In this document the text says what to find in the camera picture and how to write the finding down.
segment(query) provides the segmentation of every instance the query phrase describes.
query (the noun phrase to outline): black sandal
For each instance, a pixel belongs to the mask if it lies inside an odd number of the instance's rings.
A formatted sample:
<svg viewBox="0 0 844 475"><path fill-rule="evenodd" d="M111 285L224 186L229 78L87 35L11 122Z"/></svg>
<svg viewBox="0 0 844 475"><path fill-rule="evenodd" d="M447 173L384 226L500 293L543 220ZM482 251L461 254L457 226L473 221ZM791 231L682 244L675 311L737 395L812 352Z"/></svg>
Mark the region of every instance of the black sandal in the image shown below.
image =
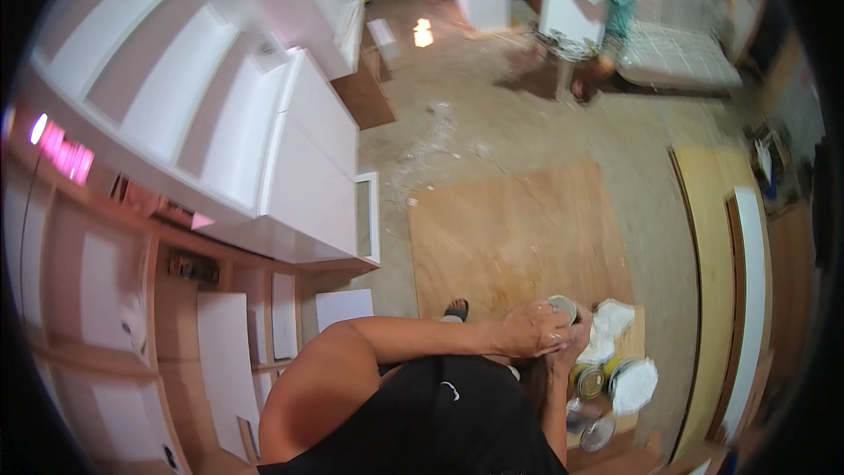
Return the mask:
<svg viewBox="0 0 844 475"><path fill-rule="evenodd" d="M456 301L464 301L466 303L466 310L446 309L446 313L444 315L456 315L460 318L460 321L465 323L466 318L469 317L469 301L465 300L464 298L457 298Z"/></svg>

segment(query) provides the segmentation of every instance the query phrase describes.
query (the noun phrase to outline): white cabinet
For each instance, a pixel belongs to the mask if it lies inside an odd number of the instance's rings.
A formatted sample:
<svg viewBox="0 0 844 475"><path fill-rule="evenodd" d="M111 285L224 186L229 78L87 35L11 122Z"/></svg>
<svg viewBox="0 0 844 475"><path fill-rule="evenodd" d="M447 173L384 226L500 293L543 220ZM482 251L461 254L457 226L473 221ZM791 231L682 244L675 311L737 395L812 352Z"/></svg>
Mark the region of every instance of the white cabinet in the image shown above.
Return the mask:
<svg viewBox="0 0 844 475"><path fill-rule="evenodd" d="M340 53L351 41L356 66L360 0L313 1L320 33ZM320 55L288 46L279 15L300 26L296 11L261 0L58 4L25 78L38 111L99 161L213 219L206 234L289 262L357 255L358 127Z"/></svg>

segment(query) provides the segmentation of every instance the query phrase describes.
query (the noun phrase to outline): woman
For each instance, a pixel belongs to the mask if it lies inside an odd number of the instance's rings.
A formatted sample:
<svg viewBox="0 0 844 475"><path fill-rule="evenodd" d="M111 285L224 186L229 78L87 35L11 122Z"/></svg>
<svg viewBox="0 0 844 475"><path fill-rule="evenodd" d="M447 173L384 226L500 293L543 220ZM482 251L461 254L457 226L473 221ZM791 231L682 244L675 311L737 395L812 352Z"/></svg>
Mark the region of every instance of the woman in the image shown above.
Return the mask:
<svg viewBox="0 0 844 475"><path fill-rule="evenodd" d="M458 300L447 314L465 321ZM568 375L592 314L547 300L500 321L367 317L331 325L279 377L259 427L261 475L566 473ZM541 422L511 370L484 355L543 357ZM402 364L383 377L378 366Z"/></svg>

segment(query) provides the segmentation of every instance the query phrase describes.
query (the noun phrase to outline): can lid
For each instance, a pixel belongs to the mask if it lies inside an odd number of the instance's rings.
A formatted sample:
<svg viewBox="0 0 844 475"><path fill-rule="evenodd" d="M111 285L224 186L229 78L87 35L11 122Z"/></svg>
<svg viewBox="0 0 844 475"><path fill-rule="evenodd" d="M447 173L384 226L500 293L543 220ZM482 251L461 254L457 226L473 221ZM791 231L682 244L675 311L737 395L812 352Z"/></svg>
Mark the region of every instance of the can lid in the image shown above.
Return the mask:
<svg viewBox="0 0 844 475"><path fill-rule="evenodd" d="M615 432L615 418L603 417L595 420L583 430L581 448L593 453L606 446Z"/></svg>

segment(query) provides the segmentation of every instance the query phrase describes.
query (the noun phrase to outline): cabinet door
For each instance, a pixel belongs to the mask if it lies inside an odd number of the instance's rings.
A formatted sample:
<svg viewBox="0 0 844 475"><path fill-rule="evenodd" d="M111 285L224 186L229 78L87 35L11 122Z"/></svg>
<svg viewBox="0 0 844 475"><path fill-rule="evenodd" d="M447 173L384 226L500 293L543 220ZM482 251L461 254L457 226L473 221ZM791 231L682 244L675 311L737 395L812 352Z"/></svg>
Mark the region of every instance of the cabinet door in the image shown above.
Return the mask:
<svg viewBox="0 0 844 475"><path fill-rule="evenodd" d="M327 158L290 113L270 182L266 213L274 220L355 256L354 182Z"/></svg>
<svg viewBox="0 0 844 475"><path fill-rule="evenodd" d="M358 125L308 52L296 78L290 113L346 176L358 174Z"/></svg>

